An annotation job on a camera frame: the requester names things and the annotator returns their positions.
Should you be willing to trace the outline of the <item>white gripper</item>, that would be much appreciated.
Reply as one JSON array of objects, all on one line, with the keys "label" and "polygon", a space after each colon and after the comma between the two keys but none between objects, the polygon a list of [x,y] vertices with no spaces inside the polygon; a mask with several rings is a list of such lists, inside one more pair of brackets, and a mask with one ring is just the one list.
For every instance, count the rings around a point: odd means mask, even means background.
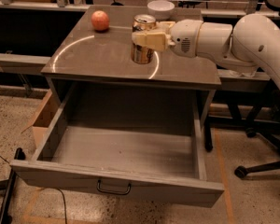
[{"label": "white gripper", "polygon": [[159,30],[138,31],[132,33],[132,41],[135,45],[165,51],[171,47],[171,51],[178,56],[196,57],[196,46],[199,31],[203,25],[198,20],[157,21]]}]

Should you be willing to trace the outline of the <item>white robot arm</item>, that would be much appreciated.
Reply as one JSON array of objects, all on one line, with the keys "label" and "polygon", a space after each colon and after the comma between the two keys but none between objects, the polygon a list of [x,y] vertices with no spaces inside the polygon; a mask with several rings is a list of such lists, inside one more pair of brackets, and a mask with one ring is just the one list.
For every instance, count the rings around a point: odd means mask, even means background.
[{"label": "white robot arm", "polygon": [[201,57],[240,74],[262,69],[280,90],[280,29],[267,17],[249,14],[235,25],[198,20],[161,21],[132,33],[134,44],[182,57]]}]

